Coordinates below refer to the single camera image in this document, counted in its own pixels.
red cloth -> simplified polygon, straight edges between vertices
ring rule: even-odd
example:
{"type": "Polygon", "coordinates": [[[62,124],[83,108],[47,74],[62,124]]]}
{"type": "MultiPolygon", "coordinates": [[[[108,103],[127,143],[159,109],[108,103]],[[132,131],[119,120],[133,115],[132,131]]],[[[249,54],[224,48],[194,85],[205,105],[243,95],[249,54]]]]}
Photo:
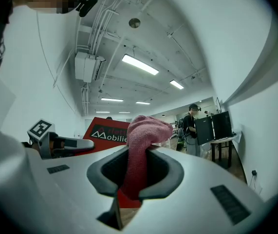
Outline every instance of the red cloth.
{"type": "Polygon", "coordinates": [[[160,143],[169,139],[172,130],[170,124],[147,116],[138,116],[129,125],[127,132],[128,167],[121,188],[128,198],[137,199],[139,192],[147,187],[146,148],[153,143],[160,143]]]}

white robot surface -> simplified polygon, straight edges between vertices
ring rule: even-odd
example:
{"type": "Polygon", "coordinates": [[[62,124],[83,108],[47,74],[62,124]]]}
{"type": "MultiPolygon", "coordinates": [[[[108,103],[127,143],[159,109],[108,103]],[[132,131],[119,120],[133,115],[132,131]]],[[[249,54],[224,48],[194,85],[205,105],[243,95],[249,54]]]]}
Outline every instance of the white robot surface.
{"type": "Polygon", "coordinates": [[[144,199],[131,222],[117,230],[97,220],[110,211],[114,197],[99,194],[87,172],[125,146],[42,160],[10,137],[0,133],[0,139],[0,206],[28,233],[231,233],[263,206],[246,184],[215,163],[153,146],[149,150],[181,165],[183,179],[165,198],[144,199]],[[218,195],[212,189],[219,186],[226,191],[218,195]],[[229,198],[234,200],[222,203],[229,198]],[[236,224],[228,211],[239,207],[248,216],[236,224]]]}

black monitor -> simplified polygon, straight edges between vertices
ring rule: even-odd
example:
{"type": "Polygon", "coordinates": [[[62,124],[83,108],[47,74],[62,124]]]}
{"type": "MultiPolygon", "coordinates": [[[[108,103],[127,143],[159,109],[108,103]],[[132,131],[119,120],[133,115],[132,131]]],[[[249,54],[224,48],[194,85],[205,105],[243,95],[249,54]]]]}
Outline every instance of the black monitor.
{"type": "Polygon", "coordinates": [[[215,139],[232,137],[231,120],[228,111],[213,115],[211,118],[215,130],[215,139]]]}
{"type": "Polygon", "coordinates": [[[203,145],[214,139],[211,117],[205,117],[195,120],[195,129],[199,145],[203,145]]]}

ceiling light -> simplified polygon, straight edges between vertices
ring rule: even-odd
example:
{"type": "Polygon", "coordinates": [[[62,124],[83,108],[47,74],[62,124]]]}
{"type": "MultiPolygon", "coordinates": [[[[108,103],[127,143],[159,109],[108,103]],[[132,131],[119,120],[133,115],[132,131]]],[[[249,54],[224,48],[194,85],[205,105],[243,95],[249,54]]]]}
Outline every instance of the ceiling light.
{"type": "Polygon", "coordinates": [[[145,63],[143,63],[129,55],[124,55],[122,61],[126,62],[128,64],[131,64],[137,68],[143,69],[144,71],[147,71],[147,72],[151,73],[152,75],[156,75],[158,73],[158,71],[156,69],[146,65],[145,63]]]}
{"type": "Polygon", "coordinates": [[[184,88],[184,87],[181,86],[179,83],[177,83],[175,80],[172,80],[170,83],[171,83],[173,86],[176,86],[176,87],[179,88],[179,89],[183,89],[183,88],[184,88]]]}
{"type": "Polygon", "coordinates": [[[123,99],[110,99],[110,98],[102,98],[101,100],[110,100],[110,101],[119,101],[119,102],[123,102],[123,99]]]}
{"type": "Polygon", "coordinates": [[[136,104],[150,105],[150,103],[147,103],[147,102],[139,102],[139,101],[137,101],[136,104]]]}

